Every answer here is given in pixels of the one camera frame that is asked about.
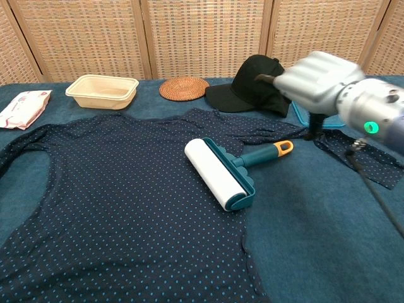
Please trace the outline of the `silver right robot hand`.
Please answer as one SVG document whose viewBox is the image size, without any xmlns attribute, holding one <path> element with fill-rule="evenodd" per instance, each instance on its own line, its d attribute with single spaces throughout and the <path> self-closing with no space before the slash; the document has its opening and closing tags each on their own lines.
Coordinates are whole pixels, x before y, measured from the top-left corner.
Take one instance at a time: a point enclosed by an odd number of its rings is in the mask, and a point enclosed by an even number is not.
<svg viewBox="0 0 404 303">
<path fill-rule="evenodd" d="M 326 118 L 339 114 L 337 99 L 343 89 L 364 79 L 365 74 L 358 64 L 318 50 L 299 59 L 281 75 L 255 77 L 256 81 L 272 84 L 283 96 L 308 111 L 306 141 L 322 133 Z"/>
</svg>

